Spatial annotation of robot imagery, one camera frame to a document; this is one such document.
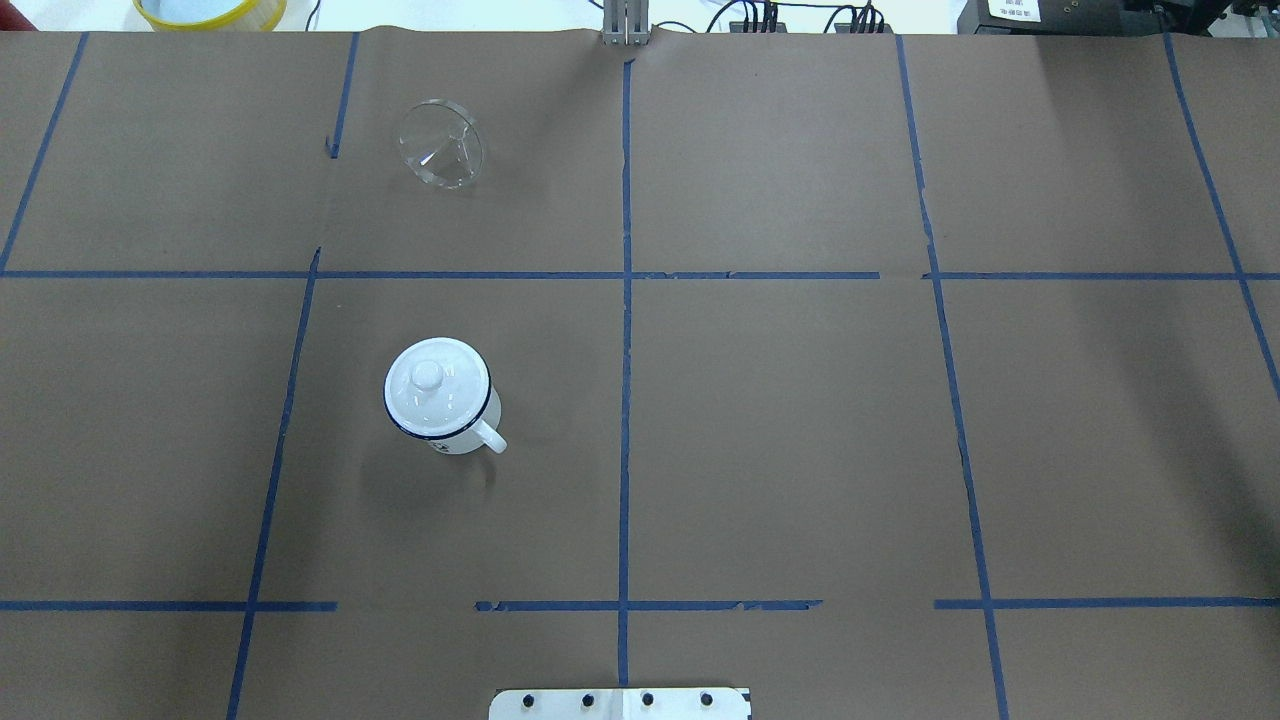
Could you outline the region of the aluminium frame post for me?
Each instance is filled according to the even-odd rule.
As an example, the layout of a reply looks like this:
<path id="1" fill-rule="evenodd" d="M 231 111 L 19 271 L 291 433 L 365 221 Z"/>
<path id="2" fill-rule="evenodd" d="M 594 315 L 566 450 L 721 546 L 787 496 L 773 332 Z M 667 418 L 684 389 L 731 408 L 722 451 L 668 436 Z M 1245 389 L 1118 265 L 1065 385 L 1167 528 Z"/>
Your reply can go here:
<path id="1" fill-rule="evenodd" d="M 643 46 L 650 42 L 648 0 L 593 1 L 602 9 L 602 42 L 605 46 Z"/>

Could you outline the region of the clear plastic funnel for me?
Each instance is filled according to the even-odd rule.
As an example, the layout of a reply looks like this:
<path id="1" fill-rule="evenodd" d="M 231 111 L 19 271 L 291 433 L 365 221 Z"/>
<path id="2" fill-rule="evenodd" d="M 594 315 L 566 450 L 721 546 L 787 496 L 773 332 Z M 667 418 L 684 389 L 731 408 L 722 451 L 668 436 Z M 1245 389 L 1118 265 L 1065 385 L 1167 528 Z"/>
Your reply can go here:
<path id="1" fill-rule="evenodd" d="M 396 149 L 415 177 L 442 190 L 475 184 L 486 160 L 486 145 L 472 114 L 442 97 L 404 111 L 396 131 Z"/>

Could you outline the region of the yellow tape roll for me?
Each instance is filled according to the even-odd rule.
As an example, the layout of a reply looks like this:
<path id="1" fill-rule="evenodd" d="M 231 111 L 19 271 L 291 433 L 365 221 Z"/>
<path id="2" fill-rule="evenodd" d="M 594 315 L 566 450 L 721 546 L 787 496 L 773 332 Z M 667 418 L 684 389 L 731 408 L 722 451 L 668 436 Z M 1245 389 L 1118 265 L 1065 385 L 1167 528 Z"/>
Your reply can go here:
<path id="1" fill-rule="evenodd" d="M 271 32 L 288 1 L 133 1 L 159 32 Z"/>

